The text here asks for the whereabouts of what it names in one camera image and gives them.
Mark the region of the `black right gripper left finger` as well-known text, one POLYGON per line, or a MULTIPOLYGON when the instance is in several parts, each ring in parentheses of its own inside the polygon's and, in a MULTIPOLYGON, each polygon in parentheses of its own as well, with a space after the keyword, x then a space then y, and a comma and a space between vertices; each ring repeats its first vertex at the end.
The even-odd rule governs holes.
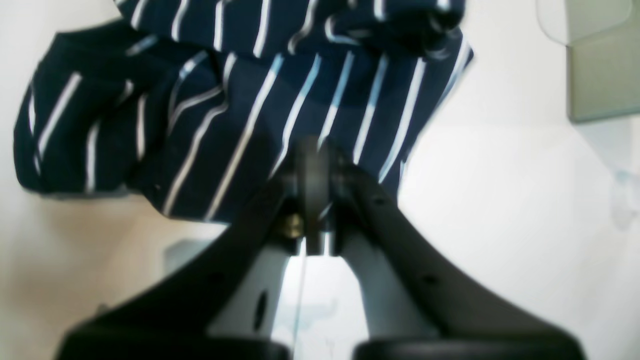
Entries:
POLYGON ((321 148, 300 141, 224 232, 151 289, 70 330, 57 360, 291 360, 271 338, 284 273, 321 252, 321 148))

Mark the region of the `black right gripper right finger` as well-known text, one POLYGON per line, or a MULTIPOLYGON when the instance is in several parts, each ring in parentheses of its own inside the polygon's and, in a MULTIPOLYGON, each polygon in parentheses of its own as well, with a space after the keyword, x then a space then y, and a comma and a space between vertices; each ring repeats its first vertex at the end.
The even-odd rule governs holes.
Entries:
POLYGON ((358 280, 368 338, 354 360, 583 360, 579 341, 467 275, 327 142, 334 253, 358 280))

